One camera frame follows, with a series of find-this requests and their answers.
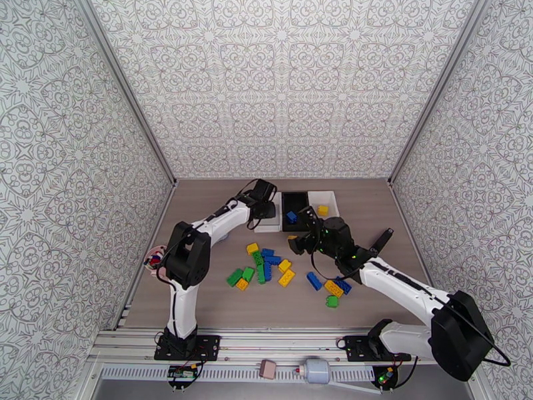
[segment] blue lego brick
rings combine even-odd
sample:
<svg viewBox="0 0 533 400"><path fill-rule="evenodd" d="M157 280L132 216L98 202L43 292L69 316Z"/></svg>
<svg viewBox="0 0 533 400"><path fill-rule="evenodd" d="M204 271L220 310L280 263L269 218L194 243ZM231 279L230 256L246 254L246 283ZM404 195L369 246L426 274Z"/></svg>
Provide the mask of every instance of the blue lego brick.
<svg viewBox="0 0 533 400"><path fill-rule="evenodd" d="M294 213L294 211L289 211L286 216L289 224L294 224L298 221L298 216Z"/></svg>
<svg viewBox="0 0 533 400"><path fill-rule="evenodd" d="M335 284L336 284L337 286L339 286L339 287L342 289L342 291L344 292L344 294L347 295L348 293L350 293L350 290L352 290L352 285L350 285L350 284L349 284L348 282L346 282L346 281L341 281L341 280L339 280L339 279L340 279L340 277L337 276L337 277L335 278L334 282L335 282Z"/></svg>
<svg viewBox="0 0 533 400"><path fill-rule="evenodd" d="M261 249L261 256L263 258L272 257L273 255L274 255L274 250L273 249L268 249L268 248Z"/></svg>
<svg viewBox="0 0 533 400"><path fill-rule="evenodd" d="M270 262L265 262L265 281L270 282L272 280L272 264Z"/></svg>
<svg viewBox="0 0 533 400"><path fill-rule="evenodd" d="M265 262L270 262L271 265L279 265L281 263L281 257L267 256L265 257Z"/></svg>
<svg viewBox="0 0 533 400"><path fill-rule="evenodd" d="M318 280L318 277L316 277L313 272L309 272L306 277L309 283L314 287L314 290L319 291L322 287L322 282Z"/></svg>

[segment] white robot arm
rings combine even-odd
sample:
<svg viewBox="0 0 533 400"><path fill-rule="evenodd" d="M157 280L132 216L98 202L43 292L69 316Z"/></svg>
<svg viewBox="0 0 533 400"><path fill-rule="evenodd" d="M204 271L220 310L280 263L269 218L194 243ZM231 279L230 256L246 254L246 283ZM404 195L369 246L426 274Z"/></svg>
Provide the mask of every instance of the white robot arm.
<svg viewBox="0 0 533 400"><path fill-rule="evenodd" d="M317 272L314 252L333 258L344 275L342 279L352 278L383 293L423 322L424 325L402 325L390 319L380 321L367 337L373 359L390 360L397 353L434 359L447 373L461 381L470 378L492 348L506 362L490 362L510 365L507 356L495 346L471 296L462 291L451 295L435 289L378 257L392 236L391 229L386 230L370 249L365 249L354 244L350 228L340 217L322 220L311 206L301 210L298 216L302 216L310 231L304 236L289 238L294 253L301 255L307 251ZM355 340L350 346L357 346L359 341Z"/></svg>
<svg viewBox="0 0 533 400"><path fill-rule="evenodd" d="M193 229L198 233L206 233L211 238L212 247L223 239L231 230L250 220L251 209L242 201L230 201L223 208L225 213L207 221L195 221ZM186 339L196 328L196 301L200 283L183 288L182 283L170 279L171 305L167 329L180 339Z"/></svg>
<svg viewBox="0 0 533 400"><path fill-rule="evenodd" d="M272 198L277 188L262 179L255 181L253 189L241 189L212 215L192 224L182 221L174 227L160 264L160 268L165 268L167 280L160 277L160 268L157 269L157 278L170 285L171 305L169 322L159 339L156 359L200 356L196 302L200 283L209 270L211 247L235 227L246 223L249 229L253 229L257 226L254 221L276 214Z"/></svg>

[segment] metal frame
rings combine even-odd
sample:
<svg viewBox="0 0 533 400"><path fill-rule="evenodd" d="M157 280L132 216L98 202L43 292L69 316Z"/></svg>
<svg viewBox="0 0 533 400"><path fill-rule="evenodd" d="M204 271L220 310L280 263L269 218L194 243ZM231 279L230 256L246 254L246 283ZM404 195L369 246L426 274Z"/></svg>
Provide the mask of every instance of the metal frame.
<svg viewBox="0 0 533 400"><path fill-rule="evenodd" d="M256 365L270 359L279 366L298 365L309 357L320 357L328 362L348 366L346 351L337 348L336 341L345 335L366 335L369 329L210 329L199 328L199 334L221 336L219 359L212 364ZM87 360L105 363L173 364L155 361L155 337L159 329L121 328L98 334ZM422 361L434 365L435 361ZM371 365L389 365L376 362Z"/></svg>
<svg viewBox="0 0 533 400"><path fill-rule="evenodd" d="M409 135L409 138L402 150L402 153L400 154L400 157L398 158L398 161L392 168L392 172L390 173L390 177L388 178L389 184L392 185L394 181L396 181L396 178L398 177L402 166L407 160L407 157L412 151L416 140L418 139L418 136L426 126L426 123L428 122L431 114L436 109L437 103L439 102L440 98L442 97L442 94L446 90L446 85L453 76L455 70L457 69L457 66L461 62L466 51L468 50L468 46L474 34L478 30L481 21L485 17L485 14L491 2L492 0L474 1L474 4L466 18L466 21L463 24L461 32L457 36L457 40L454 44L452 52L449 54L446 63L444 64L444 67L442 68L442 71L440 72L440 75L435 83L435 86L431 91L430 97L426 101L422 112L418 116L418 120L416 121L414 128L411 134Z"/></svg>
<svg viewBox="0 0 533 400"><path fill-rule="evenodd" d="M115 55L111 42L107 38L105 31L100 23L100 20L96 14L95 8L91 0L74 0L74 3L78 7L78 10L85 21L87 31L91 37L95 40L97 47L100 50L100 54L107 64L111 75L115 79L119 89L122 91L126 102L128 103L132 114L135 116L139 127L143 130L143 134L147 138L149 145L151 146L155 156L159 160L163 171L169 178L170 183L173 185L176 183L176 177L174 176L169 162L161 151L161 146L157 142L150 125L148 124L146 115L141 107L141 104L135 97L132 87L130 86L126 74L123 71L119 59Z"/></svg>

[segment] black tray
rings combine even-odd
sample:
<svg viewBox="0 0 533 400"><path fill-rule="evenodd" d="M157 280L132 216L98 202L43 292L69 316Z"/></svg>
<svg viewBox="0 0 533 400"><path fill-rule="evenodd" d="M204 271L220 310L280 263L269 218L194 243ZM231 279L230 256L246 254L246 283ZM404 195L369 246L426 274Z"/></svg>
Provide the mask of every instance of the black tray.
<svg viewBox="0 0 533 400"><path fill-rule="evenodd" d="M309 229L298 217L295 224L288 222L286 214L289 211L298 214L301 209L309 206L309 196L307 192L281 192L281 231L285 233L303 233Z"/></svg>

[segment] patterned wallpaper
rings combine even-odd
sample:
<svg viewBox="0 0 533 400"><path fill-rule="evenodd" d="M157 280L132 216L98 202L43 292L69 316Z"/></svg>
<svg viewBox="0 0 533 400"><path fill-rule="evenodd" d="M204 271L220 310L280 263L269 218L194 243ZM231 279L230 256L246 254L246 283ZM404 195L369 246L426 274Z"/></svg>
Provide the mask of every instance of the patterned wallpaper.
<svg viewBox="0 0 533 400"><path fill-rule="evenodd" d="M0 398L71 398L169 186L72 1L0 0Z"/></svg>
<svg viewBox="0 0 533 400"><path fill-rule="evenodd" d="M386 177L473 0L92 0L178 178Z"/></svg>
<svg viewBox="0 0 533 400"><path fill-rule="evenodd" d="M532 44L533 0L494 0L394 184L435 283L514 363L484 364L498 399L533 398Z"/></svg>

